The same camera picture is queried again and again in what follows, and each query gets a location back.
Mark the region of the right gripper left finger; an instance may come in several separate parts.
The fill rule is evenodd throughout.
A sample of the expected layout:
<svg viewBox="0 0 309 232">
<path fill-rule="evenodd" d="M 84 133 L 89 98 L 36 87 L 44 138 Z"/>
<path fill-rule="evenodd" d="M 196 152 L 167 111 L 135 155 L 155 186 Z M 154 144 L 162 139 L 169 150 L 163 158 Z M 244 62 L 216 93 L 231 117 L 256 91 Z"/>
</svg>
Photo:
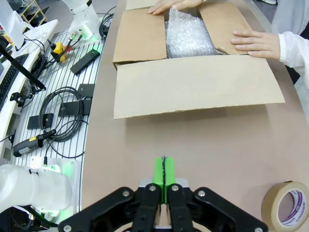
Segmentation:
<svg viewBox="0 0 309 232">
<path fill-rule="evenodd" d="M 60 232 L 114 232 L 132 223 L 131 232 L 154 231 L 165 202 L 165 161 L 156 158 L 154 177 L 136 191 L 121 187 L 59 224 Z"/>
</svg>

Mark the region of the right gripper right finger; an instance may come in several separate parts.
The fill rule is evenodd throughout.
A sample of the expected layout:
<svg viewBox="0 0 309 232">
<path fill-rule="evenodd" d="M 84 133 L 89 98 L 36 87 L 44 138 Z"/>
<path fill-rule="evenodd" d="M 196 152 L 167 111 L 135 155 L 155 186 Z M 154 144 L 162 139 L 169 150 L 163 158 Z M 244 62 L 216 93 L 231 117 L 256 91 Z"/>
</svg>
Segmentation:
<svg viewBox="0 0 309 232">
<path fill-rule="evenodd" d="M 165 203 L 175 232 L 193 232 L 193 222 L 211 232 L 267 232 L 268 226 L 206 187 L 176 183 L 174 160 L 165 159 Z"/>
</svg>

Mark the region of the person's left hand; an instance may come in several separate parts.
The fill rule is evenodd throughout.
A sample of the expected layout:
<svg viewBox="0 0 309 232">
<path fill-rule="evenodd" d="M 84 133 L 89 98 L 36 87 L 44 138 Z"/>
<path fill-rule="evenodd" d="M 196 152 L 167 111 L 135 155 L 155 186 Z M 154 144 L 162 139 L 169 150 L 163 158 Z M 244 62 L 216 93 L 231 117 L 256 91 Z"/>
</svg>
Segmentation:
<svg viewBox="0 0 309 232">
<path fill-rule="evenodd" d="M 279 35 L 253 30 L 234 31 L 233 35 L 231 43 L 238 51 L 247 52 L 249 56 L 256 58 L 280 60 Z"/>
</svg>

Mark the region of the person's right hand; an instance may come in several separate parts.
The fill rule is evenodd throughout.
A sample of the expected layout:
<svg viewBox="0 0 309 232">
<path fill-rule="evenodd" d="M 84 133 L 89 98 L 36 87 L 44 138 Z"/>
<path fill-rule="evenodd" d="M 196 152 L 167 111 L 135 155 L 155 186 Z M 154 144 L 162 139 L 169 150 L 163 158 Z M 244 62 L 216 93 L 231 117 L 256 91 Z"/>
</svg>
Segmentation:
<svg viewBox="0 0 309 232">
<path fill-rule="evenodd" d="M 154 6 L 149 8 L 147 13 L 152 14 L 152 15 L 158 15 L 169 8 L 183 10 L 186 8 L 196 7 L 203 2 L 205 1 L 204 0 L 159 0 Z"/>
</svg>

